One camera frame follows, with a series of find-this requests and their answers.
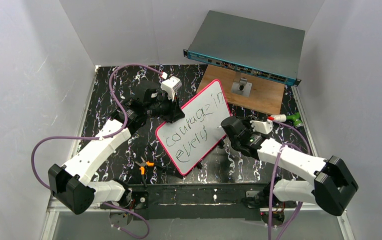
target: red white connector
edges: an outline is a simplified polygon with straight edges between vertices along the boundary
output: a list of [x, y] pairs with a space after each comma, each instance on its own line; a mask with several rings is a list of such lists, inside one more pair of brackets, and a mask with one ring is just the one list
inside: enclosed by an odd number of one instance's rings
[[168, 76], [167, 76], [167, 73], [163, 72], [163, 73], [161, 74], [161, 78], [162, 78], [162, 79], [167, 79], [167, 77], [168, 77]]
[[286, 121], [285, 114], [271, 115], [269, 118], [273, 118], [272, 120], [278, 121], [280, 123], [284, 123]]

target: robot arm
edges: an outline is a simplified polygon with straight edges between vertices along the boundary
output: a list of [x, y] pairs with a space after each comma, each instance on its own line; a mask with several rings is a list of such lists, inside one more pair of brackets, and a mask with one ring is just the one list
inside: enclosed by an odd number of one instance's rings
[[[221, 127], [233, 149], [245, 156], [275, 163], [282, 144], [267, 136], [273, 129], [270, 120], [261, 122], [231, 116], [222, 121]], [[340, 216], [359, 188], [344, 161], [336, 156], [327, 160], [286, 146], [282, 150], [279, 166], [305, 181], [275, 181], [275, 202], [313, 203], [332, 215]], [[269, 191], [263, 191], [264, 200], [268, 198]]]
[[102, 138], [122, 127], [125, 116], [118, 110], [96, 135], [100, 140], [88, 143], [61, 167], [54, 164], [48, 170], [51, 194], [75, 214], [81, 214], [93, 203], [124, 199], [129, 191], [126, 184], [115, 180], [91, 182], [92, 176], [123, 142], [145, 125], [147, 118], [161, 117], [173, 123], [185, 117], [176, 97], [181, 86], [181, 81], [176, 77], [163, 81], [161, 87], [154, 82], [141, 81], [134, 91], [135, 95], [123, 101], [128, 118], [126, 128], [113, 137]]

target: blue front panel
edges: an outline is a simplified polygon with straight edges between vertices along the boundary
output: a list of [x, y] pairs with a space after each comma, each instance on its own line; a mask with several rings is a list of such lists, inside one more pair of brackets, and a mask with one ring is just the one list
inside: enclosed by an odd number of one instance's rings
[[294, 78], [282, 76], [276, 73], [264, 71], [262, 69], [252, 68], [252, 67], [245, 66], [242, 64], [237, 64], [234, 62], [224, 61], [219, 58], [206, 56], [206, 55], [191, 52], [191, 51], [188, 51], [188, 58], [205, 63], [205, 64], [211, 64], [214, 66], [222, 67], [225, 69], [231, 69], [231, 70], [241, 72], [244, 74], [253, 75], [258, 78], [263, 78], [263, 79], [267, 79], [277, 83], [286, 84], [288, 86], [293, 86], [296, 81]]

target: purple cable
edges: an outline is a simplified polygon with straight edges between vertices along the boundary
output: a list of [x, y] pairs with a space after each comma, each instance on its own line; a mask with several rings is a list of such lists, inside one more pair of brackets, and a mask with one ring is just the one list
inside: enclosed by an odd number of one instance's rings
[[[105, 135], [103, 136], [104, 139], [106, 138], [110, 138], [112, 136], [115, 136], [117, 135], [118, 133], [120, 133], [125, 127], [126, 127], [126, 124], [127, 124], [127, 114], [126, 114], [126, 111], [125, 109], [123, 108], [122, 104], [120, 103], [119, 99], [116, 97], [116, 94], [114, 93], [114, 89], [113, 89], [113, 86], [112, 86], [112, 82], [113, 82], [113, 78], [114, 76], [116, 75], [116, 73], [122, 69], [122, 68], [125, 68], [125, 67], [128, 67], [128, 66], [140, 66], [140, 67], [143, 67], [143, 68], [146, 68], [146, 69], [149, 69], [153, 72], [156, 72], [157, 74], [161, 75], [163, 74], [162, 72], [152, 68], [152, 67], [149, 67], [149, 66], [145, 66], [145, 65], [141, 65], [141, 64], [127, 64], [127, 65], [124, 65], [124, 66], [118, 66], [117, 68], [114, 69], [114, 71], [111, 73], [110, 75], [110, 78], [108, 80], [108, 87], [110, 88], [110, 94], [111, 96], [113, 97], [114, 101], [116, 102], [117, 106], [119, 106], [119, 108], [122, 110], [123, 112], [123, 115], [125, 116], [125, 121], [123, 122], [123, 125], [122, 127], [118, 130], [118, 131], [115, 131], [111, 134], [108, 134], [108, 135]], [[35, 167], [35, 152], [36, 150], [38, 149], [38, 147], [43, 144], [44, 142], [46, 141], [49, 141], [49, 140], [52, 140], [52, 139], [69, 139], [69, 140], [99, 140], [99, 137], [95, 137], [95, 136], [50, 136], [50, 137], [46, 137], [44, 139], [42, 139], [41, 141], [39, 141], [35, 147], [33, 148], [32, 150], [32, 155], [30, 157], [30, 162], [32, 164], [32, 171], [33, 171], [33, 174], [35, 175], [35, 178], [38, 180], [38, 182], [44, 186], [45, 188], [49, 189], [49, 186], [44, 183], [42, 181], [42, 179], [39, 177], [38, 173], [36, 172], [36, 167]]]
[[273, 120], [274, 123], [277, 123], [279, 125], [282, 125], [284, 127], [287, 127], [287, 128], [290, 128], [292, 130], [294, 130], [298, 136], [300, 136], [302, 138], [302, 140], [304, 141], [304, 144], [306, 145], [307, 147], [307, 152], [308, 152], [308, 155], [311, 155], [311, 150], [310, 150], [310, 145], [308, 144], [307, 140], [304, 138], [304, 136], [300, 133], [300, 131], [298, 131], [295, 127], [291, 126], [291, 125], [288, 125], [288, 124], [285, 124], [283, 122], [279, 122], [279, 121], [276, 121], [276, 120]]
[[128, 209], [121, 208], [121, 207], [119, 207], [119, 206], [115, 206], [115, 205], [113, 205], [113, 204], [109, 204], [108, 202], [103, 202], [102, 204], [104, 204], [104, 205], [106, 205], [106, 206], [109, 206], [109, 207], [111, 207], [111, 208], [114, 208], [114, 209], [118, 209], [118, 210], [125, 211], [125, 212], [127, 212], [127, 213], [129, 213], [129, 214], [132, 214], [132, 215], [134, 215], [135, 217], [141, 219], [142, 221], [144, 221], [145, 225], [147, 225], [147, 233], [146, 233], [144, 236], [138, 236], [138, 235], [135, 235], [135, 234], [129, 232], [128, 230], [126, 230], [126, 229], [120, 227], [119, 225], [112, 224], [111, 221], [110, 221], [110, 223], [111, 223], [114, 227], [116, 227], [116, 228], [120, 228], [120, 230], [124, 231], [125, 233], [131, 235], [132, 237], [134, 237], [134, 238], [136, 238], [136, 239], [144, 239], [144, 238], [146, 238], [146, 237], [148, 236], [148, 234], [150, 233], [150, 224], [149, 224], [148, 220], [146, 220], [145, 218], [143, 218], [141, 215], [139, 215], [139, 214], [137, 214], [137, 213], [135, 213], [135, 212], [133, 212], [133, 211], [130, 211], [130, 210], [128, 210]]
[[[298, 133], [298, 135], [303, 139], [306, 147], [307, 147], [307, 150], [308, 150], [308, 154], [310, 155], [311, 154], [311, 151], [310, 151], [310, 146], [309, 144], [307, 143], [306, 139], [304, 138], [304, 136], [297, 130], [295, 129], [294, 127], [288, 125], [288, 124], [285, 124], [285, 123], [282, 123], [282, 122], [278, 122], [278, 121], [273, 121], [279, 125], [282, 125], [284, 127], [288, 127], [292, 130], [294, 130], [296, 133]], [[268, 239], [271, 240], [272, 239], [272, 208], [273, 208], [273, 187], [274, 187], [274, 182], [275, 182], [275, 176], [276, 176], [276, 169], [278, 168], [278, 164], [279, 164], [279, 159], [281, 158], [281, 154], [282, 154], [282, 150], [285, 146], [289, 146], [289, 147], [292, 147], [298, 151], [301, 152], [301, 150], [295, 146], [294, 144], [292, 143], [284, 143], [280, 149], [279, 149], [279, 152], [278, 152], [278, 155], [276, 156], [276, 160], [275, 160], [275, 165], [273, 166], [273, 173], [272, 173], [272, 179], [270, 181], [270, 194], [269, 194], [269, 218], [268, 218]], [[292, 222], [292, 220], [295, 219], [295, 217], [297, 216], [297, 214], [300, 212], [300, 209], [301, 207], [303, 206], [303, 203], [302, 202], [299, 202], [297, 207], [295, 208], [294, 212], [292, 213], [291, 217], [289, 218], [289, 220], [286, 222], [286, 224], [283, 224], [281, 226], [283, 226], [283, 228], [281, 229], [279, 235], [276, 237], [276, 240], [279, 240], [280, 237], [282, 236], [282, 234], [285, 232], [286, 228], [289, 226], [289, 224]]]

